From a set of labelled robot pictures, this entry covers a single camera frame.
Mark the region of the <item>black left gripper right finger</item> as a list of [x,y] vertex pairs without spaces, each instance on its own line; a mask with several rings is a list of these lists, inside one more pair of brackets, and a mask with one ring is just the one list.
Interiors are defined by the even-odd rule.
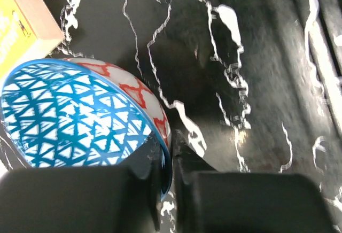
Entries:
[[334,232],[315,184],[300,174],[219,172],[172,133],[178,232]]

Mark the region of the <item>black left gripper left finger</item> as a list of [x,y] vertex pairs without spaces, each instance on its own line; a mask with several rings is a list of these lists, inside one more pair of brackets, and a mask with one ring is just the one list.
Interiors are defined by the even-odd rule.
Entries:
[[155,134],[115,166],[27,168],[1,179],[1,232],[158,232]]

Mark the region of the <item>blue triangle patterned bowl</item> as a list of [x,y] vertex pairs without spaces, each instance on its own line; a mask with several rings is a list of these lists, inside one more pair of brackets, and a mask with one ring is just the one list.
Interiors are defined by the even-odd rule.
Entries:
[[95,59],[36,59],[1,87],[1,116],[31,167],[116,165],[154,133],[162,149],[161,193],[172,182],[171,132],[152,91],[124,69]]

